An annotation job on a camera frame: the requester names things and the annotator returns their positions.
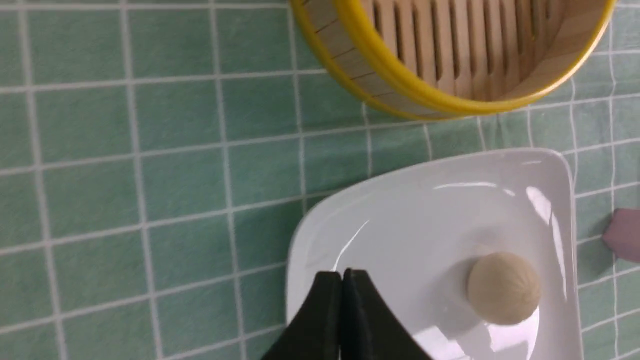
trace dough ball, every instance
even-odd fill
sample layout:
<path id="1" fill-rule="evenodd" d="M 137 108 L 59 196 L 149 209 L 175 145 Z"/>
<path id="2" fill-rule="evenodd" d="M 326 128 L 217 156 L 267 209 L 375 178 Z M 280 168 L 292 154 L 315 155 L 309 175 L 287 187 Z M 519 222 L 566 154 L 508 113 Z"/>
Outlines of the dough ball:
<path id="1" fill-rule="evenodd" d="M 527 260 L 510 252 L 480 258 L 467 281 L 467 298 L 482 319 L 497 325 L 515 325 L 540 303 L 540 278 Z"/>

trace pink object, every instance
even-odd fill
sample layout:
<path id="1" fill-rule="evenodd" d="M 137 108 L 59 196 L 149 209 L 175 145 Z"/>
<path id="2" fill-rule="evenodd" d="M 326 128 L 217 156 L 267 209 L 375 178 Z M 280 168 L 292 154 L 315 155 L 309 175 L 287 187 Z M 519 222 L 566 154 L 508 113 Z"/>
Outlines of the pink object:
<path id="1" fill-rule="evenodd" d="M 640 263 L 640 210 L 616 209 L 602 239 L 619 258 Z"/>

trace black tongs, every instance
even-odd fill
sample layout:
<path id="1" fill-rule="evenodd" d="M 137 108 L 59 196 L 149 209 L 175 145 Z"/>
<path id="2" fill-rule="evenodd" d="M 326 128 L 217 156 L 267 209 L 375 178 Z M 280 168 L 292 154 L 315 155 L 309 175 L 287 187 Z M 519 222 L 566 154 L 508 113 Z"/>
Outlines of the black tongs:
<path id="1" fill-rule="evenodd" d="M 318 272 L 302 307 L 262 360 L 432 360 L 365 270 Z"/>

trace bamboo steamer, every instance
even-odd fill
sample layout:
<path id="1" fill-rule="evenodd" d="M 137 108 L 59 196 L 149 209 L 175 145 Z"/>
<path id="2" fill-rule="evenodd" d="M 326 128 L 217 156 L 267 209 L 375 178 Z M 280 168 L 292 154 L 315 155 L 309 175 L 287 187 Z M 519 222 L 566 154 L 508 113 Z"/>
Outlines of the bamboo steamer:
<path id="1" fill-rule="evenodd" d="M 509 111 L 566 81 L 615 0 L 291 0 L 309 46 L 369 106 L 410 119 Z"/>

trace white plate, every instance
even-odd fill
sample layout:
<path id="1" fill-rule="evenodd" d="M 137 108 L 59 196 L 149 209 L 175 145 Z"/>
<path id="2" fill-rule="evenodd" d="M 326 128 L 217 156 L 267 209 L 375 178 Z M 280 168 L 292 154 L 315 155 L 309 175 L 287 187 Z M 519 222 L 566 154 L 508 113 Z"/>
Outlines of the white plate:
<path id="1" fill-rule="evenodd" d="M 433 161 L 343 190 L 298 226 L 287 320 L 320 270 L 369 272 L 399 321 L 435 360 L 580 360 L 572 180 L 562 155 L 511 149 Z M 542 280 L 538 310 L 490 325 L 468 306 L 473 260 L 506 250 Z"/>

